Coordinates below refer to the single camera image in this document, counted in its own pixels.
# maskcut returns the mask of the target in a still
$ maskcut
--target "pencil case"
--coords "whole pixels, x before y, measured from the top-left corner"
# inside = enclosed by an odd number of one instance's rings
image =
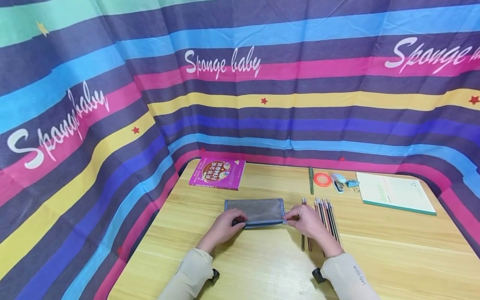
[[[225,200],[225,210],[237,208],[245,213],[248,220],[244,228],[256,228],[282,224],[285,209],[283,199]]]

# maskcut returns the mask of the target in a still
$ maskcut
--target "pink stripe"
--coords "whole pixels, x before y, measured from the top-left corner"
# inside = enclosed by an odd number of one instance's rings
[[[364,57],[353,59],[337,60],[313,60],[298,61],[291,63],[271,63],[262,64],[255,77],[255,70],[247,72],[233,72],[231,67],[226,67],[225,72],[220,72],[216,78],[216,72],[194,72],[189,73],[187,69],[192,66],[184,66],[176,70],[144,74],[135,77],[135,81],[143,90],[167,88],[176,84],[181,84],[187,80],[200,79],[204,81],[220,82],[242,82],[247,80],[295,80],[304,78],[324,78],[324,77],[348,77],[348,76],[447,76],[455,77],[461,73],[480,69],[480,60],[469,61],[470,56],[465,56],[465,60],[457,65],[449,63],[439,72],[433,74],[442,64],[409,65],[403,70],[403,65],[396,68],[387,68],[387,61],[396,62],[398,58],[390,57]]]
[[[250,154],[238,154],[238,153],[225,153],[225,152],[202,152],[198,150],[193,150],[185,153],[175,162],[175,169],[179,170],[184,164],[190,161],[192,158],[199,157],[200,154],[203,156],[214,156],[214,157],[224,157],[224,158],[241,158],[246,159],[249,162],[263,163],[263,164],[272,164],[272,165],[291,165],[297,167],[315,167],[315,168],[330,168],[330,169],[340,169],[340,170],[355,170],[363,172],[375,172],[375,173],[397,173],[397,172],[410,172],[413,174],[418,174],[428,178],[435,184],[437,184],[441,190],[446,189],[442,192],[442,199],[444,203],[449,207],[449,209],[454,214],[455,218],[462,224],[462,226],[467,230],[470,236],[475,240],[476,243],[480,244],[480,231],[477,228],[480,227],[480,223],[473,216],[472,212],[469,211],[460,199],[455,195],[455,193],[450,188],[451,181],[441,172],[435,170],[431,167],[417,164],[401,164],[401,165],[387,165],[387,164],[373,164],[373,163],[363,163],[363,162],[350,162],[350,161],[336,161],[336,160],[326,160],[326,159],[307,159],[307,158],[283,158],[277,156],[264,156],[264,155],[250,155]],[[142,213],[137,223],[140,223],[138,227],[135,223],[134,228],[130,230],[127,235],[129,239],[128,242],[125,240],[123,243],[122,249],[132,248],[133,243],[137,240],[138,236],[142,232],[143,228],[147,224],[148,220],[151,218],[153,212],[150,212],[151,209],[145,210]],[[109,274],[106,276],[102,285],[100,286],[97,294],[95,295],[95,300],[106,299],[110,293],[113,285],[117,281],[121,272],[125,268],[126,258],[120,257],[115,263],[114,267],[110,270]]]
[[[97,110],[85,115],[82,119],[79,118],[79,132],[81,136],[86,136],[90,126],[101,119],[124,109],[128,105],[140,99],[141,96],[142,95],[138,91],[135,82],[132,82],[129,85],[126,85],[106,95],[110,111],[107,111],[105,107],[99,107]],[[56,161],[52,160],[48,156],[44,148],[39,147],[38,149],[43,152],[45,158],[43,163],[38,168],[27,169],[24,166],[26,162],[31,161],[36,156],[36,153],[33,152],[30,152],[19,161],[5,168],[2,173],[0,173],[0,207],[18,194],[22,189],[37,182],[43,176],[56,168],[61,162],[63,162],[75,150],[77,150],[82,142],[83,140],[80,139],[80,136],[74,133],[74,136],[65,138],[65,141],[63,144],[61,144],[61,146],[57,146],[56,149],[51,151]]]
[[[135,77],[135,83],[131,83],[113,93],[107,95],[110,104],[110,112],[100,109],[95,113],[90,113],[80,125],[80,133],[85,136],[88,128],[95,122],[121,110],[141,97],[141,90],[167,88],[176,84],[181,84],[190,79],[201,79],[204,81],[224,81],[241,82],[246,80],[295,80],[301,78],[322,78],[322,77],[344,77],[361,75],[381,75],[381,76],[458,76],[463,72],[480,69],[480,60],[469,61],[470,56],[465,56],[465,60],[457,65],[447,64],[437,74],[432,74],[441,67],[440,63],[435,65],[424,63],[407,66],[400,72],[402,66],[389,69],[384,66],[387,61],[398,61],[398,58],[389,57],[366,57],[353,59],[337,60],[314,60],[300,61],[293,63],[274,63],[263,64],[256,78],[255,70],[247,72],[233,72],[231,67],[226,67],[224,73],[220,72],[218,79],[216,72],[188,73],[187,69],[192,66],[184,66],[177,70],[144,74]],[[10,167],[7,167],[0,173],[0,206],[9,199],[18,194],[23,188],[37,182],[40,178],[48,174],[55,167],[70,156],[78,147],[82,140],[78,135],[68,138],[68,142],[62,144],[53,150],[52,153],[56,159],[53,161],[48,157],[43,148],[39,148],[45,155],[43,164],[34,169],[28,170],[24,163],[31,161],[35,153],[29,153]]]
[[[148,221],[151,219],[153,213],[156,210],[162,208],[163,204],[165,203],[165,200],[168,197],[168,194],[170,194],[170,191],[173,189],[178,179],[179,179],[178,174],[175,173],[165,184],[165,187],[160,197],[156,199],[154,202],[151,202],[149,205],[147,205],[145,210],[136,220],[135,224],[130,229],[130,232],[127,234],[127,237],[123,242],[123,245],[121,246],[121,252],[120,252],[119,258],[117,259],[112,269],[110,270],[110,272],[108,273],[108,275],[105,277],[104,281],[98,288],[98,291],[96,292],[94,297],[95,300],[107,298],[113,285],[115,284],[117,279],[120,277],[120,274],[125,268],[126,261],[128,259],[128,254],[132,250],[133,244],[135,243],[135,241],[137,241],[138,237],[142,233]]]

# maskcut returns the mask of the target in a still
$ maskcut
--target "book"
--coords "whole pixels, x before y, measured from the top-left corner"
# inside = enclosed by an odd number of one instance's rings
[[[363,203],[436,216],[417,179],[396,178],[357,172]]]
[[[238,191],[244,169],[245,160],[204,157],[200,159],[188,184]]]

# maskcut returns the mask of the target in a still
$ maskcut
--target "yellow star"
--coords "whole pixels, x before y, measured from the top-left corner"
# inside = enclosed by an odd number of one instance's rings
[[[40,32],[41,32],[44,36],[47,36],[47,34],[50,33],[50,32],[48,32],[47,29],[45,29],[45,26],[43,25],[43,23],[39,23],[39,22],[37,21],[36,25],[37,25],[38,29],[40,30]]]

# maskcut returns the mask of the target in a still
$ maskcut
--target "green notebook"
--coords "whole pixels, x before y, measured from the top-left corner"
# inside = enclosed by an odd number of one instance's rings
[[[396,178],[357,172],[363,203],[436,216],[417,179]]]

